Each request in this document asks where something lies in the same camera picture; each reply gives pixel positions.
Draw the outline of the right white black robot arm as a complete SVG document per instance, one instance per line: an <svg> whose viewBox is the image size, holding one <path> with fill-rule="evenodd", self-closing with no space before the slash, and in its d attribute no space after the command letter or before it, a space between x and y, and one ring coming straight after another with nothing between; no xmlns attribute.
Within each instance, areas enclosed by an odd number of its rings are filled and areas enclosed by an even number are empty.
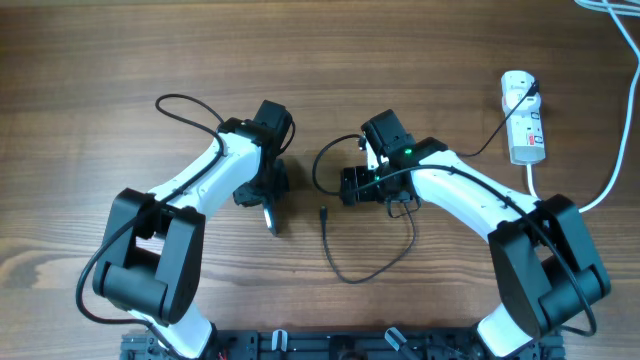
<svg viewBox="0 0 640 360"><path fill-rule="evenodd" d="M416 141L392 110L361 127L366 164L341 172L339 196L359 202L429 202L489 246L500 305L476 327L492 355L515 354L585 313L611 282L577 206L563 195L540 200L465 164L439 140Z"/></svg>

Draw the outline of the teal screen Galaxy smartphone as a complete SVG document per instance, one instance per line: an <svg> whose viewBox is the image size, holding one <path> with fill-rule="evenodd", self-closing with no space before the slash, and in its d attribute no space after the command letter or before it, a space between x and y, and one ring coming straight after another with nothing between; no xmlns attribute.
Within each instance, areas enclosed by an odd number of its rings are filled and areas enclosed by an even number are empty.
<svg viewBox="0 0 640 360"><path fill-rule="evenodd" d="M264 217L266 221L267 228L271 232L271 234L276 237L278 235L278 227L277 220L275 216L275 212L270 205L263 206Z"/></svg>

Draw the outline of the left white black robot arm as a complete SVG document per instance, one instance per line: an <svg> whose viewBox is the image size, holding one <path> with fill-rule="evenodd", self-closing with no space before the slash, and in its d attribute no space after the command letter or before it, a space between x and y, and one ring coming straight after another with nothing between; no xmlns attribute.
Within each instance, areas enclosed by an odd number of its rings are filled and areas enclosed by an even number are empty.
<svg viewBox="0 0 640 360"><path fill-rule="evenodd" d="M252 119L230 118L212 131L210 147L173 179L143 193L125 189L113 201L100 248L81 273L76 304L87 280L93 291L146 327L169 359L226 359L227 339L197 308L207 221L232 198L262 206L278 232L275 204L289 190L281 154L295 134L292 115L264 101Z"/></svg>

